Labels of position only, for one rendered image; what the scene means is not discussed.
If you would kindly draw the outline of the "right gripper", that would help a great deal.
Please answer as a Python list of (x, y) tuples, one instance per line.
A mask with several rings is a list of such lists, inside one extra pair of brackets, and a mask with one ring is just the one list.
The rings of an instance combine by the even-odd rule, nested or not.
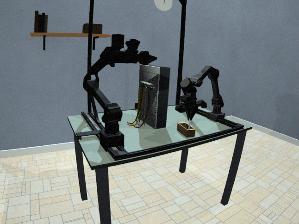
[(149, 55), (148, 51), (141, 51), (138, 53), (133, 53), (129, 51), (125, 52), (125, 61), (124, 63), (137, 63), (139, 62), (141, 65), (148, 65), (149, 63), (157, 60), (157, 57)]

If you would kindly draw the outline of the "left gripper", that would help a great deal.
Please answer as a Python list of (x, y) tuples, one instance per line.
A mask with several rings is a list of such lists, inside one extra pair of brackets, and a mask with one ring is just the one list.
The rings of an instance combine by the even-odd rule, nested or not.
[(193, 94), (193, 102), (187, 101), (185, 102), (185, 106), (183, 105), (177, 105), (175, 107), (175, 110), (183, 113), (186, 112), (188, 120), (192, 120), (196, 112), (198, 111), (198, 107), (201, 106), (201, 108), (207, 108), (207, 103), (203, 100), (196, 101), (196, 95)]

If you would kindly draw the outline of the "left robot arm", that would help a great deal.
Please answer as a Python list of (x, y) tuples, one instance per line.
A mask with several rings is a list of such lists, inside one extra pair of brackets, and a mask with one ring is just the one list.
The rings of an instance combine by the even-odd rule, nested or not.
[(213, 111), (211, 113), (214, 114), (222, 114), (221, 108), (224, 106), (222, 96), (219, 94), (218, 88), (218, 80), (219, 70), (213, 68), (212, 66), (205, 66), (197, 75), (193, 75), (192, 77), (186, 77), (180, 83), (181, 87), (187, 92), (186, 95), (180, 96), (181, 102), (191, 101), (193, 102), (193, 94), (196, 95), (196, 87), (200, 87), (203, 83), (204, 78), (208, 76), (212, 83), (212, 106)]

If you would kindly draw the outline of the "open tan cardboard box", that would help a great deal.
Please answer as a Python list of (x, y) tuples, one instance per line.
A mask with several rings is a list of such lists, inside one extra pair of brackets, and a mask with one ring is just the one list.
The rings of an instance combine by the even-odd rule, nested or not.
[(184, 135), (186, 138), (188, 137), (195, 137), (195, 128), (190, 126), (190, 129), (188, 130), (188, 124), (183, 123), (177, 123), (177, 131), (180, 132), (182, 135)]

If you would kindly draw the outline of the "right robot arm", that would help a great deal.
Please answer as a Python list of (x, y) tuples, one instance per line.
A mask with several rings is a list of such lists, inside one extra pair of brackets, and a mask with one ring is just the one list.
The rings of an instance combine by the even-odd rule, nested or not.
[[(87, 74), (83, 80), (83, 88), (91, 93), (101, 107), (104, 109), (104, 115), (102, 116), (102, 122), (105, 123), (105, 133), (108, 136), (119, 134), (119, 124), (122, 118), (122, 110), (117, 103), (111, 103), (106, 96), (99, 89), (98, 72), (102, 70), (106, 65), (115, 67), (115, 63), (124, 63), (125, 52), (120, 51), (124, 48), (124, 36), (122, 34), (112, 34), (112, 46), (106, 47), (100, 55), (100, 59), (87, 70)], [(129, 52), (138, 53), (138, 46), (140, 41), (136, 39), (130, 39), (125, 43)], [(91, 75), (95, 75), (95, 80), (88, 80)]]

